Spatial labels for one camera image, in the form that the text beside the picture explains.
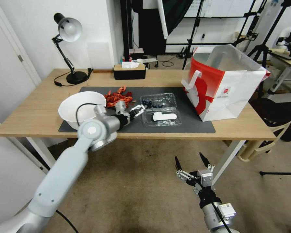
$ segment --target desk lamp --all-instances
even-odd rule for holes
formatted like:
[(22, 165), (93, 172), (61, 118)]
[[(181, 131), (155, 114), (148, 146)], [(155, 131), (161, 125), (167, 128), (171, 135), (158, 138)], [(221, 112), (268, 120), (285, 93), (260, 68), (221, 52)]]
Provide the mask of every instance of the desk lamp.
[(67, 82), (71, 84), (79, 84), (87, 80), (87, 74), (81, 71), (74, 71), (74, 66), (68, 58), (65, 57), (62, 50), (59, 47), (61, 41), (73, 42), (76, 41), (82, 33), (82, 25), (79, 21), (73, 18), (66, 18), (60, 13), (54, 15), (54, 20), (58, 24), (59, 34), (52, 38), (57, 49), (61, 53), (64, 61), (71, 70), (71, 73), (67, 76)]

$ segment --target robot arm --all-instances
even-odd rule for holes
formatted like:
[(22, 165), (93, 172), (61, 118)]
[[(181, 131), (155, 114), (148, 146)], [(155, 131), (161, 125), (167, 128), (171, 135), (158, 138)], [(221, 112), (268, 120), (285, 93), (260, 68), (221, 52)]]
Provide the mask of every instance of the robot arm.
[(207, 228), (213, 233), (239, 233), (231, 229), (228, 225), (232, 224), (232, 219), (236, 215), (231, 203), (221, 204), (221, 200), (214, 192), (213, 170), (214, 165), (200, 153), (200, 157), (206, 166), (204, 170), (195, 172), (183, 171), (180, 162), (176, 159), (176, 176), (188, 185), (193, 186), (193, 190), (200, 198), (200, 208), (204, 213), (204, 220)]
[(0, 233), (41, 232), (83, 171), (88, 161), (88, 149), (95, 151), (115, 140), (116, 131), (129, 124), (145, 109), (143, 105), (138, 105), (127, 113), (122, 101), (115, 107), (117, 114), (113, 116), (106, 116), (103, 105), (95, 107), (96, 118), (81, 124), (75, 145), (60, 155), (38, 186), (29, 205), (0, 225)]

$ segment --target white bowl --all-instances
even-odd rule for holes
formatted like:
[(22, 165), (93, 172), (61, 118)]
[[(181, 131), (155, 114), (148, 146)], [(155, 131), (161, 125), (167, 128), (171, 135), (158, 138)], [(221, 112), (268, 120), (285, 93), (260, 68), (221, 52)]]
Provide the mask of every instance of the white bowl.
[[(103, 106), (106, 106), (107, 101), (104, 96), (98, 92), (79, 92), (66, 98), (60, 104), (58, 113), (73, 129), (78, 129), (76, 110), (80, 105), (85, 103), (103, 104)], [(80, 107), (77, 113), (78, 122), (81, 124), (86, 120), (93, 119), (96, 116), (94, 108), (94, 105), (84, 105)]]

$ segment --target red and white paper bag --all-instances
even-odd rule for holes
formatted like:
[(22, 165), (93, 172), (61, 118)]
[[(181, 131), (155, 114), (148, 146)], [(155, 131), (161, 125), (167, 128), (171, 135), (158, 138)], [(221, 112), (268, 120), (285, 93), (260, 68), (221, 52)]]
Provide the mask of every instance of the red and white paper bag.
[(208, 47), (207, 61), (199, 62), (205, 49), (192, 56), (189, 75), (181, 81), (185, 92), (202, 121), (237, 118), (270, 72), (232, 45)]

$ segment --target door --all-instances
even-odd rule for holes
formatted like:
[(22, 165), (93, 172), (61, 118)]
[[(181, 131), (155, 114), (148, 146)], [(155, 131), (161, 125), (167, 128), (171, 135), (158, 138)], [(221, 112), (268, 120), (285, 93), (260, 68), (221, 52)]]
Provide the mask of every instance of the door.
[(44, 177), (13, 143), (0, 137), (0, 223), (30, 201)]
[(35, 87), (0, 27), (0, 122), (3, 122)]

